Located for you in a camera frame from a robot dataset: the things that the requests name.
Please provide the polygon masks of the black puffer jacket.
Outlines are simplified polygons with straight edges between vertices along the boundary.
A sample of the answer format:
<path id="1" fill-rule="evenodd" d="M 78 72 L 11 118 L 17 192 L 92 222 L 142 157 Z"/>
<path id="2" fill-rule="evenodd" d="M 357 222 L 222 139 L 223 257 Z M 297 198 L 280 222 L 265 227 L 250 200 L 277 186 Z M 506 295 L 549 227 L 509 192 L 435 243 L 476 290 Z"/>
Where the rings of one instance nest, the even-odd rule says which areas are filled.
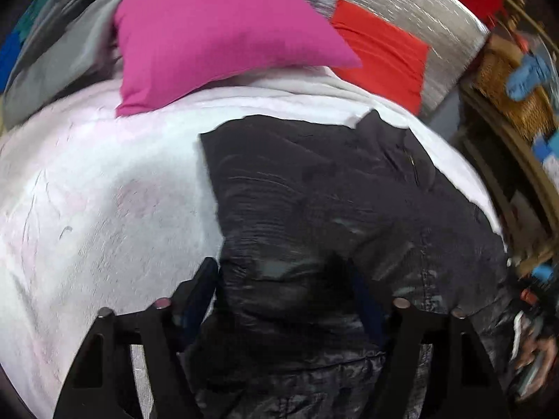
<path id="1" fill-rule="evenodd" d="M 504 244 L 412 132 L 248 116 L 201 135 L 224 238 L 214 310 L 189 350 L 207 418 L 363 418 L 385 353 L 354 269 L 419 310 L 469 319 L 496 376 Z"/>

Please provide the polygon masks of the pink white fleece blanket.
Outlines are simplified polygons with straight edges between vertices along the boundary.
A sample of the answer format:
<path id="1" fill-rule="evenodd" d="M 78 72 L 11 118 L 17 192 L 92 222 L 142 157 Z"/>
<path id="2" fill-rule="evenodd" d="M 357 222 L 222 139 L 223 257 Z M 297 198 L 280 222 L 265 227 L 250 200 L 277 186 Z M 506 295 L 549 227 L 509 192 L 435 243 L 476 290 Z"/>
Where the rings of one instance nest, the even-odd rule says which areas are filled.
<path id="1" fill-rule="evenodd" d="M 174 290 L 222 236 L 199 137 L 265 115 L 353 126 L 368 110 L 410 129 L 435 166 L 500 228 L 479 175 L 401 106 L 330 69 L 247 73 L 154 112 L 119 117 L 121 82 L 58 100 L 1 138 L 1 365 L 52 416 L 100 307 L 136 311 Z"/>

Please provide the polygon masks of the light blue cloth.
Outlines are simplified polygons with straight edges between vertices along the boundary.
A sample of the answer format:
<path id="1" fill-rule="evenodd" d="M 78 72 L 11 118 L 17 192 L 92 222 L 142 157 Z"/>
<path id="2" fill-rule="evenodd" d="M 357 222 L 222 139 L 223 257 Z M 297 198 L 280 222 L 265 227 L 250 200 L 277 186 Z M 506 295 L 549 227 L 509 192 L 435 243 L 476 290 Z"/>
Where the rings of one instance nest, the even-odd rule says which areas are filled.
<path id="1" fill-rule="evenodd" d="M 540 85 L 551 77 L 551 67 L 537 55 L 525 55 L 520 65 L 511 72 L 506 81 L 506 94 L 513 101 L 524 100 Z"/>

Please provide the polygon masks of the wicker basket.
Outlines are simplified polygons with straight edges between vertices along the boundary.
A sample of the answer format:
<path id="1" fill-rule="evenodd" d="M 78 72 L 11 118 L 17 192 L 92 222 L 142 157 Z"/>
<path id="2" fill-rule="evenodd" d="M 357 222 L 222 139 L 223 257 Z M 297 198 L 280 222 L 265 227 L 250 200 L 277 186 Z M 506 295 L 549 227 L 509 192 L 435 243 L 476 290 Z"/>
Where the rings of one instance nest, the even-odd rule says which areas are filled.
<path id="1" fill-rule="evenodd" d="M 474 87 L 486 97 L 526 141 L 549 137 L 558 129 L 551 98 L 542 84 L 518 89 L 515 79 L 526 57 L 519 46 L 492 35 L 483 49 Z"/>

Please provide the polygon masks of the red pillow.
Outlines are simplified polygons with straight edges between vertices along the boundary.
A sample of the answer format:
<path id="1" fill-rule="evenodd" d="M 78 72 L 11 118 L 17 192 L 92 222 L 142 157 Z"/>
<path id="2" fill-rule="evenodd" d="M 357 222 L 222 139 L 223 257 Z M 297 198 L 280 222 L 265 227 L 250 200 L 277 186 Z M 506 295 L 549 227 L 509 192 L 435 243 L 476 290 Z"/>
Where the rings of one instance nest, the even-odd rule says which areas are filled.
<path id="1" fill-rule="evenodd" d="M 418 115 L 430 46 L 346 0 L 337 1 L 331 25 L 362 63 L 335 68 L 337 77 Z"/>

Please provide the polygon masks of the grey garment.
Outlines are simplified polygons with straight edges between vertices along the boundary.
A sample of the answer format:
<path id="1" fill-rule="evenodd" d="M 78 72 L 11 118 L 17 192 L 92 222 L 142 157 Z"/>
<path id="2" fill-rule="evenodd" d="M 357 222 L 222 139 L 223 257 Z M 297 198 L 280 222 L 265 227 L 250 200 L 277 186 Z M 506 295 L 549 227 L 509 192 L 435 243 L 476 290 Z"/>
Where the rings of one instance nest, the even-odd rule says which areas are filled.
<path id="1" fill-rule="evenodd" d="M 7 130 L 53 101 L 112 77 L 117 61 L 113 18 L 121 1 L 46 1 L 4 91 Z"/>

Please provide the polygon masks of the blue garment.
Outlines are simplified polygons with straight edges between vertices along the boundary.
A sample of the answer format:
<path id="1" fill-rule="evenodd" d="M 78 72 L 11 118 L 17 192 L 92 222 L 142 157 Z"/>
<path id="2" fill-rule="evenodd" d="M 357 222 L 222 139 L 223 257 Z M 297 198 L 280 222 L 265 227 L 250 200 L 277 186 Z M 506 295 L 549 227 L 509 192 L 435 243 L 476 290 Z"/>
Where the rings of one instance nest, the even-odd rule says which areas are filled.
<path id="1" fill-rule="evenodd" d="M 0 49 L 0 93 L 7 87 L 8 78 L 21 52 L 21 42 L 16 31 L 8 34 Z"/>

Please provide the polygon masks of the magenta pillow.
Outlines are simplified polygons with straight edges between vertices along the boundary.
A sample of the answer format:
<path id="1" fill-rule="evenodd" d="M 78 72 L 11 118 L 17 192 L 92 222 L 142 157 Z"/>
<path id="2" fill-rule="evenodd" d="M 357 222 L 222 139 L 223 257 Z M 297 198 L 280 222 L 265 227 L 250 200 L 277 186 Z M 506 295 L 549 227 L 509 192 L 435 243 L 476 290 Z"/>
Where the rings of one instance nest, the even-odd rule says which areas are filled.
<path id="1" fill-rule="evenodd" d="M 122 0 L 114 23 L 123 58 L 118 116 L 251 70 L 361 64 L 306 0 Z"/>

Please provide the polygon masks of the teal garment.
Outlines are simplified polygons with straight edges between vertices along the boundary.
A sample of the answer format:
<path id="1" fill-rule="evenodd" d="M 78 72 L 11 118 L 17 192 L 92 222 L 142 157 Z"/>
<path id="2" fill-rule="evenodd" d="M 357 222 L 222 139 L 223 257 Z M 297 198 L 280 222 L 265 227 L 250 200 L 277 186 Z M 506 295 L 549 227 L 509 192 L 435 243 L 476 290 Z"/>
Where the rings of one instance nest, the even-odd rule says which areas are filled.
<path id="1" fill-rule="evenodd" d="M 17 33 L 21 44 L 28 38 L 33 24 L 47 2 L 48 0 L 32 0 L 24 14 L 18 20 L 14 31 Z"/>

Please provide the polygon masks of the silver foil insulation mat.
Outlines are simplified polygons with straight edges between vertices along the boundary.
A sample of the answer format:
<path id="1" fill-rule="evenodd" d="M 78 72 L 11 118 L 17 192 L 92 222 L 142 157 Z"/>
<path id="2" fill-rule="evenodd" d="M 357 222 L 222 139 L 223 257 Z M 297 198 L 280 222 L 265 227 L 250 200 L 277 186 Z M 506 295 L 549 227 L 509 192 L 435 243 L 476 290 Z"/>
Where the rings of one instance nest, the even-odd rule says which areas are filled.
<path id="1" fill-rule="evenodd" d="M 307 0 L 329 18 L 338 0 Z M 346 0 L 411 33 L 430 46 L 424 74 L 420 119 L 432 118 L 467 67 L 489 29 L 459 0 Z"/>

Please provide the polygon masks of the wooden shelf frame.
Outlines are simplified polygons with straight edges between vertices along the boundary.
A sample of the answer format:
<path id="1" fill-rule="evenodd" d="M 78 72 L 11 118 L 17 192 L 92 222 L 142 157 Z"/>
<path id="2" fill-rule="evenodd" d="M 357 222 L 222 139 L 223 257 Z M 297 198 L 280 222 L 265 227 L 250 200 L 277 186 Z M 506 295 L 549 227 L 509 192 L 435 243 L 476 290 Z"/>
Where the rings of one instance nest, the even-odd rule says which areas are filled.
<path id="1" fill-rule="evenodd" d="M 459 85 L 453 143 L 489 191 L 518 276 L 558 255 L 558 192 L 529 144 L 474 86 Z"/>

